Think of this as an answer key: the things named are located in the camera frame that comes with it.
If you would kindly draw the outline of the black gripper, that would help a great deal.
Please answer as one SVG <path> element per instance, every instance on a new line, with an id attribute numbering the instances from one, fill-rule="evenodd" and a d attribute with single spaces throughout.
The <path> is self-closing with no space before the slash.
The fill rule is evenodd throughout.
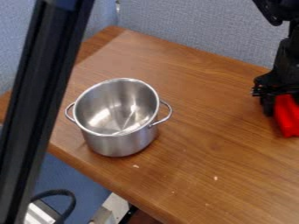
<path id="1" fill-rule="evenodd" d="M 299 95 L 299 39 L 282 40 L 268 73 L 254 79 L 251 94 L 260 97 L 266 116 L 275 111 L 276 95 Z"/>

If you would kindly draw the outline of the black foreground arm link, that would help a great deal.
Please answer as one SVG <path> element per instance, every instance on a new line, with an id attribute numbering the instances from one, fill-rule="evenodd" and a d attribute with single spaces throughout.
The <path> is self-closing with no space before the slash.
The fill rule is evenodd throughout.
<path id="1" fill-rule="evenodd" d="M 0 224 L 24 224 L 95 0 L 37 0 L 0 135 Z"/>

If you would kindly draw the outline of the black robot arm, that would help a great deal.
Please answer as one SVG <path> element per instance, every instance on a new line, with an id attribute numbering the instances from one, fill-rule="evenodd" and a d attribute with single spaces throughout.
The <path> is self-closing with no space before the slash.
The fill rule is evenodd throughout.
<path id="1" fill-rule="evenodd" d="M 299 104 L 299 0 L 252 0 L 272 26 L 290 22 L 288 36 L 280 41 L 268 73 L 254 79 L 251 94 L 259 98 L 263 113 L 275 113 L 276 97 L 291 95 Z"/>

